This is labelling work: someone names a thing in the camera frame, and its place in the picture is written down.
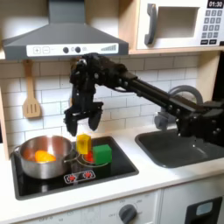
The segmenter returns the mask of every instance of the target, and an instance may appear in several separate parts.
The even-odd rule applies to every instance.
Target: faucet
[[[181,92],[187,92],[194,95],[196,98],[197,104],[203,103],[202,95],[200,91],[195,87],[186,86],[186,85],[174,87],[168,92],[168,94],[170,94],[171,96],[174,96]],[[167,130],[168,125],[175,123],[175,121],[176,121],[176,117],[166,112],[165,108],[161,108],[161,111],[158,112],[154,118],[154,123],[156,124],[156,127],[158,130]]]

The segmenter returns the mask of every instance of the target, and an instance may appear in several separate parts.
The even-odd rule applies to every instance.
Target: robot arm
[[[96,53],[81,57],[77,67],[72,69],[70,82],[73,84],[73,105],[65,111],[65,123],[73,136],[81,119],[88,118],[92,130],[99,125],[103,103],[94,101],[97,84],[119,92],[136,93],[166,109],[177,117],[178,135],[181,137],[194,136],[224,146],[224,101],[208,101],[198,105],[181,96],[171,96],[139,80],[124,65]]]

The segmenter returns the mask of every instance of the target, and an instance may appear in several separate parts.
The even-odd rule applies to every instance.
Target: stainless steel range hood
[[[124,55],[129,44],[85,24],[84,0],[49,0],[49,24],[3,41],[7,60]]]

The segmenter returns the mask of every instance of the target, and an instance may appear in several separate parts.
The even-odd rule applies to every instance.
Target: stovetop
[[[22,170],[18,155],[12,154],[11,164],[17,200],[28,200],[138,174],[137,168],[112,137],[93,139],[93,146],[104,144],[108,144],[112,149],[112,163],[97,166],[88,162],[83,155],[79,155],[78,159],[71,163],[67,173],[48,180],[28,177]]]

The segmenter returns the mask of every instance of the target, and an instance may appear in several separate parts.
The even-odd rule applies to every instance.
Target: digital clock display
[[[224,0],[208,0],[208,9],[223,9]]]

